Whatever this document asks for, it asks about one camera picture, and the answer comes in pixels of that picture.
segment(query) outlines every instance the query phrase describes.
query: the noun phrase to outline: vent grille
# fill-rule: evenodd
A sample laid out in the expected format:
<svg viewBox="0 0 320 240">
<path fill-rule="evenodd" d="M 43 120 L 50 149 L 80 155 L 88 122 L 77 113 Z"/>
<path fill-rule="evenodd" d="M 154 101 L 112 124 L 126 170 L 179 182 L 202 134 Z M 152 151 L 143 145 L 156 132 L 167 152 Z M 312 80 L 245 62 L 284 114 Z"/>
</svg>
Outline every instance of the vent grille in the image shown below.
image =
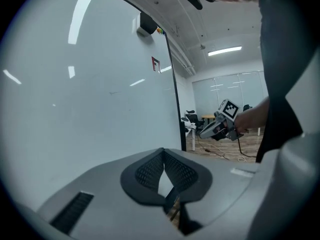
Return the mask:
<svg viewBox="0 0 320 240">
<path fill-rule="evenodd" d="M 68 235 L 93 198 L 92 194 L 78 193 L 50 224 Z"/>
</svg>

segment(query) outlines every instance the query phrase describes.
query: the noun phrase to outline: wooden floor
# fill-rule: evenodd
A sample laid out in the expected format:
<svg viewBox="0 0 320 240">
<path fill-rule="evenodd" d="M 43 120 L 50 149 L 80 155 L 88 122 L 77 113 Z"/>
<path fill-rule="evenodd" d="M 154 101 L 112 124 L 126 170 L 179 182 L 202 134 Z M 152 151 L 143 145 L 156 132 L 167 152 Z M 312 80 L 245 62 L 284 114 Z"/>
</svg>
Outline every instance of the wooden floor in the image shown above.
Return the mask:
<svg viewBox="0 0 320 240">
<path fill-rule="evenodd" d="M 258 136 L 258 131 L 253 129 L 250 129 L 249 133 L 245 133 L 239 139 L 242 153 L 248 156 L 256 156 L 263 136 L 263 129 L 261 129 L 260 136 Z M 239 151 L 238 141 L 231 141 L 228 138 L 216 141 L 212 138 L 201 139 L 195 136 L 195 151 L 192 151 L 192 135 L 189 134 L 186 138 L 186 151 L 195 155 L 210 156 L 215 159 L 225 159 L 224 157 L 226 157 L 234 162 L 254 163 L 256 161 L 255 157 L 242 156 Z"/>
</svg>

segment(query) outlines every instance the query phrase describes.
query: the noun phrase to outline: whiteboard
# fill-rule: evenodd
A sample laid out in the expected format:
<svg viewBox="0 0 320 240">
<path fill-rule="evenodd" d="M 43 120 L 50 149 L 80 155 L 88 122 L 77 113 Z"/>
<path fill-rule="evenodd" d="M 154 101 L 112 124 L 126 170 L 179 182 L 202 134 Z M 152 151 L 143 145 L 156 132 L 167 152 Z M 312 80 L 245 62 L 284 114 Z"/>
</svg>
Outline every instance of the whiteboard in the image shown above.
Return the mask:
<svg viewBox="0 0 320 240">
<path fill-rule="evenodd" d="M 138 36 L 139 13 L 123 0 L 19 11 L 0 47 L 1 175 L 15 201 L 36 211 L 92 167 L 181 149 L 166 38 Z M 154 71 L 152 57 L 170 69 Z"/>
</svg>

